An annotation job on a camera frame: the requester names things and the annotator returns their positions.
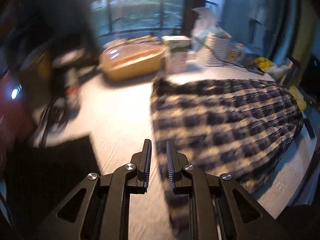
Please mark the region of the plaid pajama pants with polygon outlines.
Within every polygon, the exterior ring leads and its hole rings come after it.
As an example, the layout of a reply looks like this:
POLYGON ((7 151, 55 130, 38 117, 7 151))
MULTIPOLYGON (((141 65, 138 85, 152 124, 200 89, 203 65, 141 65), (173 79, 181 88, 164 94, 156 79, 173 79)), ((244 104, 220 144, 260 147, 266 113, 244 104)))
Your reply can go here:
POLYGON ((271 178, 300 133, 303 117, 295 98, 274 81, 199 80, 153 83, 151 120, 157 162, 175 230, 189 225, 186 196, 169 186, 167 142, 207 174, 230 173, 249 193, 271 178))

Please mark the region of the black folded garment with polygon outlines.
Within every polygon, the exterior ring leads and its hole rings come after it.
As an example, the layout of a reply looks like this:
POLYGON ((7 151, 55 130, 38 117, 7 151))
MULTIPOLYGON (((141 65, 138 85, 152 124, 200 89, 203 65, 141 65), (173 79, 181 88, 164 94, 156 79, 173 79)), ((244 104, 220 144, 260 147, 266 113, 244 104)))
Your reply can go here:
POLYGON ((28 239, 89 173, 99 173, 90 138, 37 148, 16 142, 1 165, 1 239, 28 239))

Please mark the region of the silver spray can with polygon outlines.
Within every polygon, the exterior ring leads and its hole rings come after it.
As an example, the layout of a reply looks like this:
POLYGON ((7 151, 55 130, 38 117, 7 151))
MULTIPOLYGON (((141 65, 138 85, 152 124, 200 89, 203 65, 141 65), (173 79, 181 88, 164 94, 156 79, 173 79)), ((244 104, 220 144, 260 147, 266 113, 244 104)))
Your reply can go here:
POLYGON ((71 112, 80 110, 79 81, 75 68, 70 68, 65 73, 65 100, 71 112))

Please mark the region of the tablet with red screen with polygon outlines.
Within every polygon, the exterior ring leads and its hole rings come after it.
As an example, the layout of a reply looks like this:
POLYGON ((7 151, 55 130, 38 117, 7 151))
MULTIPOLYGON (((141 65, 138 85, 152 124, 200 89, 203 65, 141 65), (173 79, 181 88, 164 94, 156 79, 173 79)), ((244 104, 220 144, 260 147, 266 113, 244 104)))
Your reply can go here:
POLYGON ((1 75, 1 166, 15 142, 27 140, 36 125, 19 80, 11 72, 1 75))

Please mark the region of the yellow box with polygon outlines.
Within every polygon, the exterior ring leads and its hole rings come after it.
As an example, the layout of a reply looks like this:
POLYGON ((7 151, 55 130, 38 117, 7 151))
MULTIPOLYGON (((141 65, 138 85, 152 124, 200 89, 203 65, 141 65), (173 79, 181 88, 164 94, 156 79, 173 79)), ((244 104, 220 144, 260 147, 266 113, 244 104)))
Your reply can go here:
POLYGON ((304 100, 304 96, 298 90, 298 88, 295 85, 291 85, 289 87, 289 92, 295 98, 300 111, 302 112, 302 111, 306 110, 307 105, 306 105, 306 102, 304 100))

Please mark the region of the steel thermos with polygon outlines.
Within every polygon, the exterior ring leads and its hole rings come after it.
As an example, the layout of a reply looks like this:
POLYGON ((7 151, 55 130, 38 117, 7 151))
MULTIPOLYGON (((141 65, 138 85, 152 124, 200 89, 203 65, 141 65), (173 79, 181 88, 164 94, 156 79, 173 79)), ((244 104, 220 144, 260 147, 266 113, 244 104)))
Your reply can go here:
POLYGON ((289 88, 300 71, 300 62, 292 57, 288 57, 285 61, 285 66, 288 67, 288 71, 284 74, 280 83, 285 88, 289 88))

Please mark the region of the yellow packet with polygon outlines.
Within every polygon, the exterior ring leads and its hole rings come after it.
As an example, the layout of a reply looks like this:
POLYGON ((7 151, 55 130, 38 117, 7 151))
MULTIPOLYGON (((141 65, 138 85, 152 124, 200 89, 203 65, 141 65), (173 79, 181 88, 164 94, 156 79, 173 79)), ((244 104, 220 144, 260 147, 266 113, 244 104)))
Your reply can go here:
POLYGON ((269 68, 274 66, 274 63, 265 57, 258 57, 256 59, 254 59, 253 62, 263 72, 266 72, 269 68))

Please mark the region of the white green milk carton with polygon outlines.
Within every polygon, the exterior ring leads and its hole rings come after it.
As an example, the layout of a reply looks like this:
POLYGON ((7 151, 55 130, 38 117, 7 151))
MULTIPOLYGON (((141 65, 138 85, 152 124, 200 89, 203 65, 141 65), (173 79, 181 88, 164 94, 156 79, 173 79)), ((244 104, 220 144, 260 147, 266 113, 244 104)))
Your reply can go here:
POLYGON ((188 52, 191 49, 191 39, 182 35, 162 36, 165 48, 165 72, 175 74, 184 72, 188 52))

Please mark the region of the yellow lidded food container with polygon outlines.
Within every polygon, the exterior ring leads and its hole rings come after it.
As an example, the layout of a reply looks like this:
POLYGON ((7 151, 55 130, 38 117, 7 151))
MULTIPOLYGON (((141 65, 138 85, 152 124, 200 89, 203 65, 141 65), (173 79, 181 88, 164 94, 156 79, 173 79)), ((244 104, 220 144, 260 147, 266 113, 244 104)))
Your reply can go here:
POLYGON ((164 53, 157 42, 124 43, 105 49, 99 67, 110 80, 123 81, 158 71, 164 53))

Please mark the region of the white bear mug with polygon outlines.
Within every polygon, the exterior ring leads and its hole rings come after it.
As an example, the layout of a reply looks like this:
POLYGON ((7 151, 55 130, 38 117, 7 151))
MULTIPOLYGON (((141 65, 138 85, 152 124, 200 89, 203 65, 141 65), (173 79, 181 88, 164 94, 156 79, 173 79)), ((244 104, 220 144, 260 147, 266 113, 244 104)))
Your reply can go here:
POLYGON ((230 42, 227 47, 226 60, 240 62, 244 59, 244 45, 242 43, 230 42))

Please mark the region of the white perforated basket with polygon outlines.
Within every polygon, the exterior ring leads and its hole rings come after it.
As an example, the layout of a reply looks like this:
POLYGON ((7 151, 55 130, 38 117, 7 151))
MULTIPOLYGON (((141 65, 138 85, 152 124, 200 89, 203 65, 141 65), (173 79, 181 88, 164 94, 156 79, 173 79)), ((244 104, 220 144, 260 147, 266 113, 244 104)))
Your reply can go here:
POLYGON ((205 38, 197 38, 200 45, 197 51, 198 60, 206 67, 220 67, 225 64, 228 45, 231 35, 228 33, 223 37, 216 37, 209 33, 205 38))

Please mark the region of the dark blue curtain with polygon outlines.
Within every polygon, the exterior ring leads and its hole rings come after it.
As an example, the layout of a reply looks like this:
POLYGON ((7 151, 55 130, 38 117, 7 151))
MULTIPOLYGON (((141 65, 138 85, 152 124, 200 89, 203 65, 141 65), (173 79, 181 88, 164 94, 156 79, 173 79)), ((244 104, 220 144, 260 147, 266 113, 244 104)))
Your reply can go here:
POLYGON ((100 51, 89 0, 31 0, 31 4, 42 14, 55 36, 75 35, 84 40, 87 50, 100 51))

